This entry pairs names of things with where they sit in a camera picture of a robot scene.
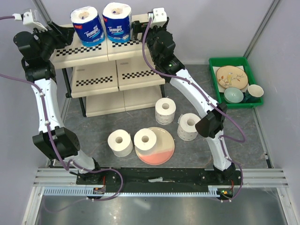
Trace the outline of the blue paper towel roll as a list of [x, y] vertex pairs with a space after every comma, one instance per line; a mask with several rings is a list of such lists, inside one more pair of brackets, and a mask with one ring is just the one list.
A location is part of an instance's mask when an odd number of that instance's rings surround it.
[[106, 5], [102, 16], [107, 37], [115, 43], [126, 43], [131, 39], [132, 9], [129, 5], [112, 2]]

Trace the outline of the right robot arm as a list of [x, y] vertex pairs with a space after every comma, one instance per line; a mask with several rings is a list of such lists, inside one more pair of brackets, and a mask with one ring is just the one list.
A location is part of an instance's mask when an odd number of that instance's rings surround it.
[[169, 84], [179, 90], [197, 110], [199, 122], [195, 124], [197, 133], [208, 142], [213, 156], [214, 177], [217, 183], [226, 184], [236, 174], [236, 164], [230, 158], [224, 139], [224, 121], [227, 105], [210, 97], [189, 74], [185, 66], [174, 55], [175, 42], [166, 30], [168, 22], [161, 27], [150, 27], [151, 22], [134, 21], [133, 39], [142, 35], [142, 48], [148, 48], [152, 61], [145, 60], [151, 70], [159, 74]]

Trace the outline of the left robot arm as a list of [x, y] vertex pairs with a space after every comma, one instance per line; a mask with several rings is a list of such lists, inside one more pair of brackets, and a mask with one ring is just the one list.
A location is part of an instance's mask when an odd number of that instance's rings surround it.
[[56, 49], [73, 42], [75, 30], [61, 27], [54, 22], [44, 26], [40, 22], [23, 22], [33, 32], [19, 32], [14, 43], [23, 55], [21, 60], [26, 82], [35, 93], [39, 114], [39, 134], [33, 136], [34, 145], [50, 160], [61, 162], [65, 169], [77, 168], [77, 176], [92, 184], [99, 184], [103, 173], [98, 163], [87, 156], [80, 147], [75, 133], [65, 128], [57, 102], [57, 83], [50, 57]]

